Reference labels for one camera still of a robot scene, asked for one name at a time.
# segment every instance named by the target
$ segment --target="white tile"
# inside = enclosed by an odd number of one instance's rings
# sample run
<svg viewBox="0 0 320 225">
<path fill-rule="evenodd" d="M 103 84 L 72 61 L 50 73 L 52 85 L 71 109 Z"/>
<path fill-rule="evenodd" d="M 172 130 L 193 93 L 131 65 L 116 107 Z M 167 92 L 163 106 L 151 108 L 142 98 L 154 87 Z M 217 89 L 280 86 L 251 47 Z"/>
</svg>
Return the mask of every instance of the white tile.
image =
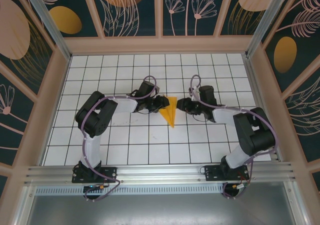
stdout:
<svg viewBox="0 0 320 225">
<path fill-rule="evenodd" d="M 181 66 L 180 54 L 166 54 L 165 55 L 166 66 Z"/>
<path fill-rule="evenodd" d="M 130 126 L 148 126 L 149 124 L 149 115 L 141 113 L 131 113 Z"/>
<path fill-rule="evenodd" d="M 201 86 L 212 86 L 214 91 L 218 91 L 218 86 L 217 86 L 217 80 L 215 78 L 202 78 L 201 79 Z"/>
<path fill-rule="evenodd" d="M 235 85 L 232 78 L 217 78 L 219 92 L 234 92 Z"/>
<path fill-rule="evenodd" d="M 147 66 L 149 67 L 149 55 L 134 55 L 134 66 Z"/>
<path fill-rule="evenodd" d="M 185 125 L 185 124 L 187 124 L 186 112 L 176 109 L 174 125 Z"/>
<path fill-rule="evenodd" d="M 75 120 L 75 111 L 58 111 L 55 127 L 72 127 Z"/>
<path fill-rule="evenodd" d="M 71 127 L 54 127 L 51 135 L 50 146 L 69 145 Z"/>
<path fill-rule="evenodd" d="M 108 126 L 106 130 L 101 134 L 101 145 L 108 145 L 109 144 L 109 137 L 110 137 L 110 127 Z"/>
<path fill-rule="evenodd" d="M 70 68 L 68 72 L 68 76 L 66 78 L 67 81 L 82 81 L 84 79 L 84 68 Z"/>
<path fill-rule="evenodd" d="M 214 66 L 215 76 L 217 78 L 231 78 L 231 71 L 229 65 Z"/>
<path fill-rule="evenodd" d="M 236 149 L 239 146 L 239 142 L 229 142 L 230 152 Z"/>
<path fill-rule="evenodd" d="M 149 145 L 149 164 L 168 164 L 169 145 L 150 144 Z"/>
<path fill-rule="evenodd" d="M 188 125 L 196 125 L 196 124 L 204 125 L 206 122 L 205 116 L 203 114 L 195 115 L 194 117 L 191 114 L 186 114 L 186 119 L 187 119 Z"/>
<path fill-rule="evenodd" d="M 83 81 L 80 94 L 92 94 L 98 90 L 98 80 Z"/>
<path fill-rule="evenodd" d="M 171 164 L 189 164 L 190 154 L 188 144 L 170 144 L 170 163 Z"/>
<path fill-rule="evenodd" d="M 129 127 L 128 126 L 113 126 L 110 128 L 110 145 L 128 144 L 129 142 Z"/>
<path fill-rule="evenodd" d="M 131 126 L 129 144 L 147 144 L 149 142 L 148 126 Z"/>
<path fill-rule="evenodd" d="M 184 84 L 182 79 L 167 79 L 166 80 L 167 93 L 183 93 Z"/>
<path fill-rule="evenodd" d="M 234 126 L 231 125 L 225 125 L 226 127 L 226 133 L 228 135 L 228 141 L 229 142 L 238 142 L 238 134 L 237 134 L 237 130 Z"/>
<path fill-rule="evenodd" d="M 102 58 L 104 56 L 102 55 L 94 55 L 94 56 L 88 56 L 88 60 L 86 62 L 86 67 L 101 67 L 102 65 Z"/>
<path fill-rule="evenodd" d="M 65 165 L 75 166 L 79 163 L 82 157 L 82 146 L 69 146 L 68 153 L 66 155 Z"/>
<path fill-rule="evenodd" d="M 250 83 L 248 78 L 234 78 L 233 79 L 235 90 L 239 92 L 251 91 Z"/>
<path fill-rule="evenodd" d="M 227 142 L 210 143 L 211 159 L 213 163 L 220 163 L 221 159 L 230 153 Z"/>
<path fill-rule="evenodd" d="M 236 94 L 240 107 L 253 107 L 256 105 L 252 92 L 239 91 Z"/>
<path fill-rule="evenodd" d="M 100 80 L 98 91 L 102 94 L 113 94 L 115 92 L 115 83 L 115 80 Z"/>
<path fill-rule="evenodd" d="M 227 55 L 225 53 L 211 54 L 214 65 L 229 65 Z"/>
<path fill-rule="evenodd" d="M 230 66 L 232 77 L 234 78 L 246 78 L 247 72 L 244 65 Z"/>
<path fill-rule="evenodd" d="M 149 76 L 148 66 L 136 66 L 133 68 L 133 79 L 144 79 Z"/>
<path fill-rule="evenodd" d="M 210 150 L 208 143 L 190 144 L 191 163 L 211 163 Z"/>
<path fill-rule="evenodd" d="M 219 92 L 222 105 L 228 107 L 239 107 L 237 94 L 235 92 Z"/>
<path fill-rule="evenodd" d="M 120 113 L 113 114 L 111 126 L 129 126 L 129 124 L 130 124 L 129 112 L 120 112 Z"/>
<path fill-rule="evenodd" d="M 66 81 L 63 95 L 76 95 L 80 93 L 82 81 Z"/>
<path fill-rule="evenodd" d="M 45 166 L 64 166 L 68 146 L 49 146 L 46 154 Z"/>
<path fill-rule="evenodd" d="M 85 68 L 88 56 L 72 56 L 71 68 Z"/>
<path fill-rule="evenodd" d="M 78 99 L 79 99 L 79 95 L 61 96 L 59 110 L 76 110 Z"/>
<path fill-rule="evenodd" d="M 244 61 L 240 53 L 228 53 L 228 61 L 230 65 L 242 65 Z"/>
<path fill-rule="evenodd" d="M 224 124 L 208 124 L 206 127 L 210 143 L 228 142 L 226 127 Z"/>
<path fill-rule="evenodd" d="M 168 124 L 167 121 L 164 119 L 164 117 L 159 112 L 150 113 L 149 117 L 150 117 L 150 125 L 167 125 Z"/>
<path fill-rule="evenodd" d="M 128 164 L 148 164 L 148 145 L 130 145 Z"/>
<path fill-rule="evenodd" d="M 188 125 L 189 143 L 207 143 L 206 125 Z"/>
<path fill-rule="evenodd" d="M 149 143 L 150 144 L 167 144 L 168 143 L 168 126 L 150 126 L 149 127 Z"/>
<path fill-rule="evenodd" d="M 181 54 L 182 65 L 197 65 L 195 54 Z"/>
<path fill-rule="evenodd" d="M 215 78 L 214 66 L 199 66 L 199 76 L 201 78 Z"/>
<path fill-rule="evenodd" d="M 70 145 L 82 145 L 84 142 L 84 135 L 78 127 L 72 128 Z"/>
<path fill-rule="evenodd" d="M 150 66 L 165 66 L 166 59 L 164 54 L 151 54 Z"/>
<path fill-rule="evenodd" d="M 105 55 L 102 60 L 102 67 L 117 67 L 118 55 Z"/>
<path fill-rule="evenodd" d="M 87 67 L 84 72 L 83 80 L 99 80 L 100 71 L 100 67 Z"/>
<path fill-rule="evenodd" d="M 110 145 L 107 165 L 126 165 L 128 162 L 128 145 Z"/>
<path fill-rule="evenodd" d="M 79 101 L 78 101 L 78 105 L 76 107 L 77 110 L 79 110 L 84 104 L 85 102 L 88 100 L 88 98 L 90 97 L 91 94 L 86 94 L 86 95 L 80 95 L 79 96 Z"/>
<path fill-rule="evenodd" d="M 197 54 L 196 60 L 198 65 L 213 65 L 211 54 Z"/>
<path fill-rule="evenodd" d="M 166 78 L 166 67 L 165 66 L 151 66 L 150 75 L 154 76 L 155 79 L 165 79 Z"/>
<path fill-rule="evenodd" d="M 101 68 L 100 80 L 115 80 L 117 76 L 116 67 L 103 67 Z"/>
<path fill-rule="evenodd" d="M 167 79 L 182 79 L 181 66 L 166 66 L 165 70 Z"/>
<path fill-rule="evenodd" d="M 182 66 L 182 76 L 184 79 L 191 79 L 195 74 L 199 74 L 198 66 Z"/>
<path fill-rule="evenodd" d="M 117 80 L 115 82 L 116 94 L 129 94 L 131 92 L 132 92 L 132 80 Z"/>
<path fill-rule="evenodd" d="M 132 67 L 134 55 L 119 55 L 118 67 Z"/>
<path fill-rule="evenodd" d="M 107 155 L 108 155 L 108 146 L 107 145 L 100 146 L 101 165 L 107 164 Z"/>
<path fill-rule="evenodd" d="M 133 67 L 118 67 L 116 79 L 132 79 Z"/>
<path fill-rule="evenodd" d="M 169 143 L 182 144 L 188 142 L 188 130 L 186 125 L 169 126 Z"/>
<path fill-rule="evenodd" d="M 158 93 L 166 93 L 167 92 L 167 82 L 165 79 L 157 79 L 156 86 L 159 88 Z"/>
</svg>

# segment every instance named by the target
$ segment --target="yellow triangular object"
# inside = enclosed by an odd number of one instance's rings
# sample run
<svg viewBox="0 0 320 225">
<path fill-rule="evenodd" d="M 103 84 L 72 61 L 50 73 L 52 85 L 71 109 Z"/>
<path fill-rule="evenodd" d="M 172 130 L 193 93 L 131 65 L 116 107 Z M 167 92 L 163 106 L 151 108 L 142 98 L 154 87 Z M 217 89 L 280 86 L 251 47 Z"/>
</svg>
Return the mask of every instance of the yellow triangular object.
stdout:
<svg viewBox="0 0 320 225">
<path fill-rule="evenodd" d="M 166 108 L 159 109 L 159 113 L 163 118 L 170 124 L 172 128 L 175 127 L 175 117 L 176 117 L 176 107 L 177 107 L 177 98 L 174 96 L 167 97 L 170 105 Z"/>
</svg>

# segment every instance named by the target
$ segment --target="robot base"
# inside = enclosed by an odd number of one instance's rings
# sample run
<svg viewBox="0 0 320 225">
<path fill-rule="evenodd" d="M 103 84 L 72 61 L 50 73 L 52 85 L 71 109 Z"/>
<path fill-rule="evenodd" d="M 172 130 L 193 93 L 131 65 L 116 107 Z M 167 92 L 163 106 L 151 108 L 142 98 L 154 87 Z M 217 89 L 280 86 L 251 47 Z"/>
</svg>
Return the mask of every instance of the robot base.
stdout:
<svg viewBox="0 0 320 225">
<path fill-rule="evenodd" d="M 117 178 L 116 167 L 101 167 L 101 162 L 94 168 L 97 172 L 109 177 Z M 73 184 L 103 184 L 103 183 L 115 183 L 112 180 L 105 180 L 103 177 L 95 174 L 90 168 L 86 167 L 79 161 L 78 167 L 73 169 L 73 175 L 71 182 Z"/>
</svg>

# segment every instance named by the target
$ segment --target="dark teal wallpaper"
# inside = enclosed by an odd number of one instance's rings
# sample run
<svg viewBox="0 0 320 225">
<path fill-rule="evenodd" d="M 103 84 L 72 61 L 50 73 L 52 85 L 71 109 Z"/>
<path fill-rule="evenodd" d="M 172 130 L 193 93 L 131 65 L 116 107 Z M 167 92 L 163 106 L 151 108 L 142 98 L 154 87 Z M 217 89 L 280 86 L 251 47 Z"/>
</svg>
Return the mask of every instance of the dark teal wallpaper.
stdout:
<svg viewBox="0 0 320 225">
<path fill-rule="evenodd" d="M 155 36 L 155 0 L 94 0 L 106 37 Z"/>
<path fill-rule="evenodd" d="M 86 0 L 42 0 L 65 38 L 97 37 Z"/>
<path fill-rule="evenodd" d="M 271 0 L 231 0 L 220 35 L 253 35 Z"/>
<path fill-rule="evenodd" d="M 0 5 L 0 61 L 38 94 L 53 51 L 19 0 Z"/>
<path fill-rule="evenodd" d="M 2 193 L 4 191 L 4 189 L 5 189 L 5 185 L 6 185 L 7 179 L 8 179 L 7 176 L 0 175 L 0 198 L 1 198 L 1 195 L 2 195 Z"/>
<path fill-rule="evenodd" d="M 320 171 L 312 173 L 312 176 L 313 176 L 316 188 L 318 189 L 320 194 Z"/>
<path fill-rule="evenodd" d="M 283 92 L 320 53 L 320 0 L 295 0 L 265 52 Z"/>
<path fill-rule="evenodd" d="M 265 42 L 267 36 L 268 36 L 269 33 L 270 33 L 270 30 L 273 28 L 274 24 L 275 24 L 276 21 L 278 20 L 278 17 L 280 16 L 280 14 L 281 14 L 281 12 L 283 11 L 284 6 L 287 4 L 287 2 L 288 2 L 288 0 L 284 0 L 284 2 L 282 3 L 279 11 L 277 12 L 277 14 L 275 15 L 275 17 L 274 17 L 274 19 L 273 19 L 273 21 L 272 21 L 272 23 L 270 24 L 269 28 L 268 28 L 267 31 L 265 32 L 265 34 L 264 34 L 264 36 L 263 36 L 263 38 L 262 38 L 262 40 L 261 40 L 262 43 Z"/>
<path fill-rule="evenodd" d="M 306 160 L 320 159 L 320 68 L 285 103 Z"/>
<path fill-rule="evenodd" d="M 223 0 L 163 0 L 164 36 L 212 36 Z"/>
<path fill-rule="evenodd" d="M 0 163 L 12 165 L 34 103 L 0 74 Z"/>
</svg>

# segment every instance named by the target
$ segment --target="cable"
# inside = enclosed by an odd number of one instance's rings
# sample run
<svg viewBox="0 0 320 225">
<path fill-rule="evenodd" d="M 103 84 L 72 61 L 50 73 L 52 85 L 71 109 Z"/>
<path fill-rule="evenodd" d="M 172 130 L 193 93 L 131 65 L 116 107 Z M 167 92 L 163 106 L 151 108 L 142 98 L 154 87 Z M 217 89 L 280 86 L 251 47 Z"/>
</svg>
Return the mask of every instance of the cable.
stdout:
<svg viewBox="0 0 320 225">
<path fill-rule="evenodd" d="M 150 93 L 148 93 L 147 95 L 145 96 L 142 96 L 142 97 L 132 97 L 132 96 L 106 96 L 102 99 L 100 99 L 99 101 L 96 102 L 95 105 L 93 105 L 93 107 L 89 110 L 89 112 L 85 115 L 84 119 L 83 119 L 83 122 L 81 124 L 81 132 L 83 134 L 83 142 L 82 142 L 82 154 L 83 154 L 83 158 L 87 164 L 87 166 L 97 175 L 99 175 L 100 177 L 104 178 L 104 179 L 107 179 L 107 180 L 111 180 L 111 181 L 114 181 L 114 182 L 117 182 L 118 184 L 115 185 L 110 191 L 108 191 L 105 195 L 101 195 L 99 196 L 97 199 L 93 199 L 93 200 L 90 200 L 88 197 L 87 197 L 87 193 L 84 194 L 84 197 L 87 201 L 92 201 L 93 203 L 95 201 L 100 201 L 102 199 L 104 199 L 105 197 L 107 197 L 111 192 L 113 192 L 119 185 L 120 185 L 120 181 L 116 178 L 113 178 L 113 177 L 108 177 L 104 174 L 101 174 L 100 172 L 96 171 L 92 166 L 91 164 L 89 163 L 88 159 L 87 159 L 87 155 L 86 155 L 86 140 L 87 140 L 87 134 L 85 133 L 84 131 L 84 127 L 85 127 L 85 123 L 88 119 L 88 117 L 90 116 L 90 114 L 96 109 L 96 107 L 102 103 L 103 101 L 107 100 L 107 99 L 132 99 L 132 100 L 141 100 L 141 99 L 145 99 L 149 96 L 151 96 L 151 94 L 156 90 L 156 87 L 157 87 L 157 80 L 154 76 L 151 76 L 151 75 L 148 75 L 146 76 L 143 81 L 145 81 L 147 78 L 152 78 L 154 80 L 154 87 L 152 89 L 152 91 Z"/>
</svg>

